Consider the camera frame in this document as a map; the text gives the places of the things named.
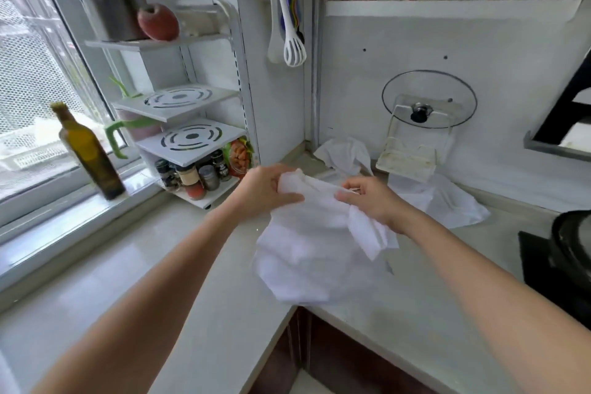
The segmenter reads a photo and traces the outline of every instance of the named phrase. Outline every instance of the red apple-shaped container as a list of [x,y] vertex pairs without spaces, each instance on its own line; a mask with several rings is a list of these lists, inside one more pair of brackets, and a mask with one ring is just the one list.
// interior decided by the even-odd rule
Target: red apple-shaped container
[[142,31],[157,41],[172,41],[179,37],[179,21],[174,13],[160,3],[140,8],[138,23]]

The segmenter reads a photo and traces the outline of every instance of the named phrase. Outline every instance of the hand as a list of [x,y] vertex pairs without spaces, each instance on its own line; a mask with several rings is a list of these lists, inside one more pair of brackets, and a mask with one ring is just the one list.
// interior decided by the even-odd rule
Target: hand
[[283,164],[250,169],[222,205],[230,208],[239,221],[244,221],[287,204],[300,203],[304,195],[277,193],[279,177],[294,170]]
[[343,187],[350,190],[359,189],[359,194],[338,192],[336,199],[357,206],[368,217],[388,226],[397,234],[407,235],[410,227],[424,216],[378,178],[356,176],[348,179]]

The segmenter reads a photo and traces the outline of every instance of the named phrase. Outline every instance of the metal pipe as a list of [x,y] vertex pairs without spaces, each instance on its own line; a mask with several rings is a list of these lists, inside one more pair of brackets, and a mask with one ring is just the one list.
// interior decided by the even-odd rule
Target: metal pipe
[[322,59],[322,26],[324,0],[312,0],[312,137],[306,143],[307,151],[320,146],[320,65]]

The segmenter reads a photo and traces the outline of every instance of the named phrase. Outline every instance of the spice jar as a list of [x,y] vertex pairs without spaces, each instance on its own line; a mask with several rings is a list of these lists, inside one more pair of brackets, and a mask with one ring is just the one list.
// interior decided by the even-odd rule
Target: spice jar
[[213,165],[204,165],[199,169],[199,176],[207,190],[213,191],[220,186],[220,178]]
[[199,180],[199,173],[197,173],[195,164],[186,167],[177,165],[176,169],[181,178],[181,182],[183,183],[183,187],[187,191],[188,197],[194,200],[203,199],[206,190],[203,188],[203,185]]
[[223,157],[223,151],[217,150],[212,152],[211,160],[220,177],[220,181],[229,181],[232,176],[230,176],[230,169],[226,165],[226,159]]
[[166,159],[159,159],[154,164],[156,171],[160,175],[164,189],[168,192],[174,192],[179,189],[179,181],[174,170],[170,167],[170,162]]

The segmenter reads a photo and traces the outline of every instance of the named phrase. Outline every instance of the snack package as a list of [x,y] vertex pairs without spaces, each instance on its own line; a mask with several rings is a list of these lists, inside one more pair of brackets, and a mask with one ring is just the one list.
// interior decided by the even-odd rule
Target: snack package
[[223,155],[226,158],[230,174],[237,178],[244,178],[252,165],[252,146],[246,137],[233,140],[224,145]]

